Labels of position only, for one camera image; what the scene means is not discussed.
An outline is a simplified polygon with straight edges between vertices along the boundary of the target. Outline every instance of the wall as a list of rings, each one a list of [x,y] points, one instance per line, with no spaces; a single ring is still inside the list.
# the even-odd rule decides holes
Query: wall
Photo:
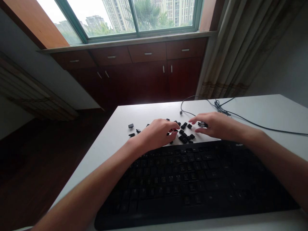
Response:
[[[246,96],[281,94],[308,107],[308,3],[271,52]]]
[[[73,108],[100,107],[51,56],[36,52],[39,48],[1,9],[0,22],[2,52]]]
[[[33,115],[0,96],[0,140],[33,118]]]

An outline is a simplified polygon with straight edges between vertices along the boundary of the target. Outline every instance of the left hand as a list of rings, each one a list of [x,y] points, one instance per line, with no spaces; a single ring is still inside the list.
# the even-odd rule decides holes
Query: left hand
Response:
[[[133,139],[137,142],[144,152],[148,152],[173,141],[177,132],[173,132],[171,129],[180,129],[180,126],[176,122],[165,119],[155,119],[149,126],[143,129],[141,133],[132,137],[131,140]]]

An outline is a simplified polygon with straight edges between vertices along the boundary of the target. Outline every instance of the table surface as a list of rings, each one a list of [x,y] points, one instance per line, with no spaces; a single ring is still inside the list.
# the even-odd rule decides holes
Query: table surface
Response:
[[[181,102],[157,103],[119,106],[100,132],[75,172],[60,192],[52,207],[59,202],[74,186],[82,181],[100,164],[112,156],[128,139],[128,134],[136,129],[144,129],[156,118],[169,118],[182,124],[188,122],[192,115],[180,115]],[[282,95],[240,97],[223,106],[225,110],[234,112],[242,117],[273,129],[308,133],[308,108],[295,103]],[[215,111],[206,100],[185,101],[183,110],[193,114]],[[233,116],[244,124],[252,124]],[[197,125],[191,131],[185,132],[196,136],[194,142],[214,141],[215,138],[194,133]],[[308,160],[308,137],[287,133],[279,133],[263,129],[272,139]],[[180,144],[179,139],[173,145]],[[216,218],[189,222],[179,222],[146,227],[127,228],[125,230],[308,230],[308,219],[301,210],[263,213],[256,215]],[[94,218],[87,230],[95,230]]]

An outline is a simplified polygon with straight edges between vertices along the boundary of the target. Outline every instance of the curtain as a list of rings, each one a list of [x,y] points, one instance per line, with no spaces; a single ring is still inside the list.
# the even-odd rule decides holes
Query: curtain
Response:
[[[243,96],[305,0],[230,0],[200,96]]]
[[[0,94],[39,119],[68,121],[78,113],[0,53]]]

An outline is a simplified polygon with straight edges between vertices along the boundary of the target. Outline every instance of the green window frame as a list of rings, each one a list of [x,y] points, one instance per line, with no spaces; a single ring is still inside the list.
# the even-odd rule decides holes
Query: green window frame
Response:
[[[159,29],[159,30],[139,31],[139,27],[138,27],[136,15],[135,15],[135,9],[133,7],[133,0],[128,0],[136,32],[125,33],[125,34],[105,35],[105,36],[99,36],[99,37],[88,37],[84,29],[82,28],[77,16],[75,15],[74,11],[69,5],[68,1],[67,0],[55,0],[55,2],[57,3],[60,10],[64,14],[65,18],[71,24],[72,28],[74,29],[74,31],[76,32],[76,34],[79,36],[79,38],[84,44],[98,43],[98,42],[110,42],[110,41],[117,41],[117,40],[124,40],[124,39],[145,38],[145,37],[161,36],[161,35],[167,35],[167,34],[196,32],[199,29],[200,14],[201,14],[201,8],[203,4],[203,0],[195,0],[194,13],[193,13],[193,19],[192,19],[193,21],[192,21],[191,26],[174,27],[174,28]]]

